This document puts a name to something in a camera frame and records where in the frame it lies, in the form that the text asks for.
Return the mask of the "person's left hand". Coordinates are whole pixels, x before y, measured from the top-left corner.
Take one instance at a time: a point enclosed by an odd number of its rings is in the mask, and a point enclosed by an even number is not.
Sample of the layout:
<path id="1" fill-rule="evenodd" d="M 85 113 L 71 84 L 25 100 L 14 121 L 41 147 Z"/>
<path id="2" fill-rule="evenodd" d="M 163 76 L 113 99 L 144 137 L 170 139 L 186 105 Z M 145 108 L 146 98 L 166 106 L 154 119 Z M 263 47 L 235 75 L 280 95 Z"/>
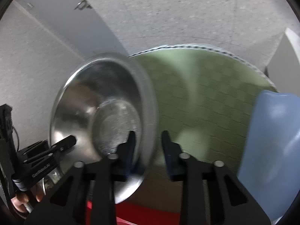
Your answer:
<path id="1" fill-rule="evenodd" d="M 40 184 L 38 183 L 31 188 L 31 192 L 38 202 L 41 202 L 41 200 L 44 198 L 43 188 L 41 188 Z M 25 193 L 19 193 L 11 199 L 11 202 L 18 212 L 26 213 L 27 210 L 25 208 L 25 204 L 30 202 L 30 199 Z"/>

